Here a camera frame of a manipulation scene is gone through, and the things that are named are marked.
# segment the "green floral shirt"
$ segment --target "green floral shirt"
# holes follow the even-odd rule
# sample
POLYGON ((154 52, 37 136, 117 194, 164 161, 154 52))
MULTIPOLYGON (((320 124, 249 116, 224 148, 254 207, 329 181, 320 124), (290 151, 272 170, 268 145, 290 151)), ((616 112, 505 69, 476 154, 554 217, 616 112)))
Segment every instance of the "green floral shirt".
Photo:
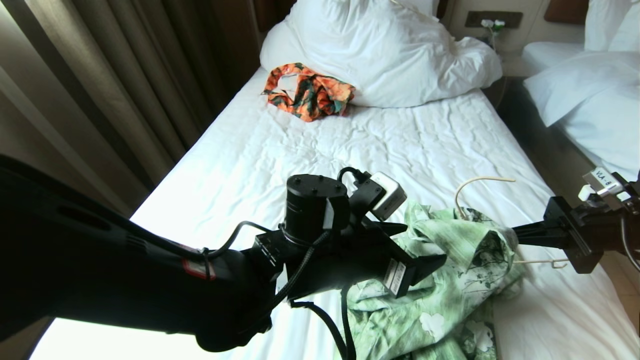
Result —
POLYGON ((395 241, 413 257, 447 254, 445 265, 394 299, 375 280, 348 293, 349 324, 358 359, 497 358, 492 298, 513 296, 524 268, 513 265, 512 229, 468 209, 431 212, 411 203, 407 232, 395 241))

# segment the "curtain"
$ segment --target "curtain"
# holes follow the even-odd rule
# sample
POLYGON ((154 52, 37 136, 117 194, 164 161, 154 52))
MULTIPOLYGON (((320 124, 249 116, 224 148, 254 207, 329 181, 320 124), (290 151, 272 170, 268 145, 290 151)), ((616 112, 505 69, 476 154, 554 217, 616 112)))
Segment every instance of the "curtain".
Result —
POLYGON ((127 216, 259 66, 249 0, 0 2, 0 153, 127 216))

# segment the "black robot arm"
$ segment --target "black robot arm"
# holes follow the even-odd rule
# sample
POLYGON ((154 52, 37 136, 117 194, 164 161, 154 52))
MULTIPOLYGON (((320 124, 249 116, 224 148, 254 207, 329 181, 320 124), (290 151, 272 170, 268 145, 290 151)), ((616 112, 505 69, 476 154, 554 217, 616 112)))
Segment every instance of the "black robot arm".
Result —
POLYGON ((582 205, 571 208, 552 197, 543 221, 514 228, 518 241, 563 249, 579 274, 592 272, 605 251, 626 255, 640 272, 640 181, 629 183, 600 167, 584 179, 582 205))
POLYGON ((156 236, 0 157, 0 341, 49 315, 193 334, 203 349, 218 352, 267 331, 271 310, 284 297, 366 279, 379 279, 403 296, 445 256, 413 259, 389 238, 405 225, 366 218, 369 211, 385 218, 406 196, 385 182, 389 178, 367 174, 362 180, 349 198, 334 179, 292 176, 287 216, 278 230, 258 235, 242 251, 229 249, 236 231, 210 251, 156 236), (404 271, 396 271, 398 264, 404 271), (276 294, 285 266, 289 282, 276 294))

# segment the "wrinkled sheet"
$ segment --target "wrinkled sheet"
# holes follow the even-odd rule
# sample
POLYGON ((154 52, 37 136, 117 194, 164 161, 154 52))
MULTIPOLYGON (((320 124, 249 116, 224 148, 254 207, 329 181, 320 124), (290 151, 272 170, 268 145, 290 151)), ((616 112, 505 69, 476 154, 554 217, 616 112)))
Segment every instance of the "wrinkled sheet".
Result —
MULTIPOLYGON (((336 176, 347 165, 382 171, 409 198, 435 209, 450 208, 456 187, 470 177, 514 177, 516 183, 468 185, 461 204, 506 226, 542 219, 552 193, 479 90, 416 108, 354 107, 349 119, 305 123, 258 95, 266 78, 265 70, 256 72, 140 206, 134 222, 214 249, 242 220, 275 228, 284 217, 290 175, 336 176)), ((402 222, 405 208, 389 221, 402 222)), ((243 231, 232 248, 251 246, 254 234, 243 231)), ((525 259, 564 257, 553 249, 520 250, 525 259)), ((639 358, 640 340, 600 266, 590 275, 570 266, 527 268, 522 293, 494 304, 503 359, 639 358)), ((339 292, 310 298, 341 327, 339 292)), ((57 319, 32 359, 332 359, 337 352, 324 323, 310 311, 281 304, 271 318, 269 332, 220 354, 201 350, 192 336, 57 319)))

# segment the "pillow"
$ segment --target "pillow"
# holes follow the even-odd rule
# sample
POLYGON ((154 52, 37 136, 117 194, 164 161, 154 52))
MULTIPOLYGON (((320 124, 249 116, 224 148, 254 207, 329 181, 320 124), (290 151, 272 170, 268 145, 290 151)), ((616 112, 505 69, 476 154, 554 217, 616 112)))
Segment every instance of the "pillow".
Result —
POLYGON ((440 0, 391 0, 423 15, 435 16, 440 0))
POLYGON ((627 181, 635 181, 640 170, 639 89, 639 85, 626 85, 599 92, 559 123, 583 149, 600 159, 596 165, 618 172, 627 181))
POLYGON ((630 0, 589 0, 584 49, 607 51, 630 7, 630 0))
POLYGON ((640 52, 640 2, 633 4, 627 12, 611 40, 609 51, 640 52))
POLYGON ((524 81, 540 118, 551 126, 580 103, 604 90, 640 83, 637 53, 574 56, 524 81))
POLYGON ((295 62, 355 86, 352 104, 381 108, 461 95, 502 76, 486 44, 455 42, 436 18, 390 0, 298 0, 260 52, 267 70, 295 62))

